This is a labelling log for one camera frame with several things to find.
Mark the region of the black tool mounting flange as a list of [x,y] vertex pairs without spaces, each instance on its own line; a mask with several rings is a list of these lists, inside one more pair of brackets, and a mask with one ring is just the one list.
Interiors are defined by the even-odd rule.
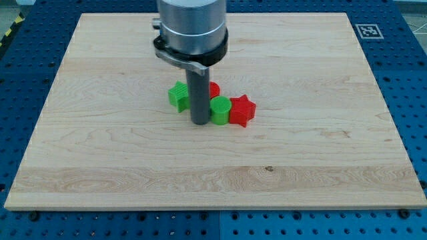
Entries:
[[228,36],[226,29],[224,39],[215,49],[199,55],[188,55],[172,49],[160,35],[153,40],[153,46],[155,55],[166,63],[204,76],[209,67],[225,57],[228,51]]

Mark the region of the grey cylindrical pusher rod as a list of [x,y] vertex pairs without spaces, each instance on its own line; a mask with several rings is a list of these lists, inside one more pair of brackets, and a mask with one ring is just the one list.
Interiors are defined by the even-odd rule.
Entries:
[[204,75],[186,70],[191,121],[196,125],[205,125],[210,118],[209,70]]

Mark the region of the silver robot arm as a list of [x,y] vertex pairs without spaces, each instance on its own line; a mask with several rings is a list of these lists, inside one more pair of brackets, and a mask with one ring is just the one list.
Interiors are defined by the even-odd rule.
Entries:
[[185,70],[191,120],[205,125],[210,118],[209,68],[228,52],[226,0],[158,0],[159,17],[152,27],[155,54]]

